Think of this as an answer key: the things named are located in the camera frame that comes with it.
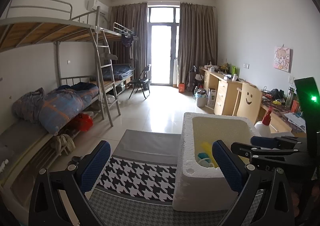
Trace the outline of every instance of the rug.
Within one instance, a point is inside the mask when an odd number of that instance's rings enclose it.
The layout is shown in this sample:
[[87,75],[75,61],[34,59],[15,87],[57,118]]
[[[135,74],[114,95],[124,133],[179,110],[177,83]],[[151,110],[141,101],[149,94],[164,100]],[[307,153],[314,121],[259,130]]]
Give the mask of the rug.
[[[181,134],[126,130],[98,179],[90,204],[106,225],[217,225],[225,211],[172,209]],[[243,225],[249,225],[258,195]]]

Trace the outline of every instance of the brown curtain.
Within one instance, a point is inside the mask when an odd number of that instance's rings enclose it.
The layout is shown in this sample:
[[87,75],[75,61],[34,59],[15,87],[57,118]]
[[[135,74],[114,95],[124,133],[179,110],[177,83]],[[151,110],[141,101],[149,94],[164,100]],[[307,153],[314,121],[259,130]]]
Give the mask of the brown curtain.
[[181,3],[178,49],[178,84],[187,83],[192,66],[217,64],[216,27],[213,8]]
[[114,61],[115,64],[128,64],[133,62],[135,68],[134,77],[138,78],[142,70],[147,65],[147,50],[148,50],[148,22],[147,13],[148,5],[144,3],[136,3],[129,5],[122,5],[112,7],[111,9],[111,21],[113,26],[114,22],[117,22],[129,29],[133,29],[137,35],[137,42],[134,45],[132,58],[130,59],[129,48],[126,48],[122,43],[114,42],[111,48],[111,53],[118,56],[118,61]]

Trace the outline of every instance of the wall socket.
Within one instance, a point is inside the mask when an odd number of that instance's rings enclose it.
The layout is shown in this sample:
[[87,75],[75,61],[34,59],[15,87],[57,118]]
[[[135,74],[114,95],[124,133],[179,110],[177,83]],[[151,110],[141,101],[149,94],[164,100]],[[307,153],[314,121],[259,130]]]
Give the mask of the wall socket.
[[288,83],[294,84],[294,76],[293,75],[289,75]]

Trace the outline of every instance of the glass door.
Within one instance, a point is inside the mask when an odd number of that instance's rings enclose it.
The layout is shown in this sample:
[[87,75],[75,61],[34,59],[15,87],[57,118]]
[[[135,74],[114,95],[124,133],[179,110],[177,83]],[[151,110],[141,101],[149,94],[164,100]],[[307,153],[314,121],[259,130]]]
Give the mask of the glass door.
[[151,26],[151,83],[171,83],[171,27]]
[[148,63],[151,64],[151,84],[172,85],[176,59],[179,8],[149,7]]

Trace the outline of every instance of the tiled floor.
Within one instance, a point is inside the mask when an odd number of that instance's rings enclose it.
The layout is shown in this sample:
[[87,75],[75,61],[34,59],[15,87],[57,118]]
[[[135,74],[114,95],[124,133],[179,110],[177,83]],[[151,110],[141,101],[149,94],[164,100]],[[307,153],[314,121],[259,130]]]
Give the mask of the tiled floor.
[[177,88],[169,86],[151,86],[150,96],[145,99],[142,91],[131,93],[126,90],[119,95],[121,116],[114,105],[111,109],[113,127],[107,117],[101,115],[94,119],[94,125],[88,132],[81,132],[75,139],[76,149],[69,156],[62,155],[52,165],[52,171],[64,170],[72,156],[84,156],[90,153],[101,140],[107,140],[112,151],[118,145],[126,129],[181,133],[185,112],[213,113],[209,108],[198,108],[191,93],[181,94]]

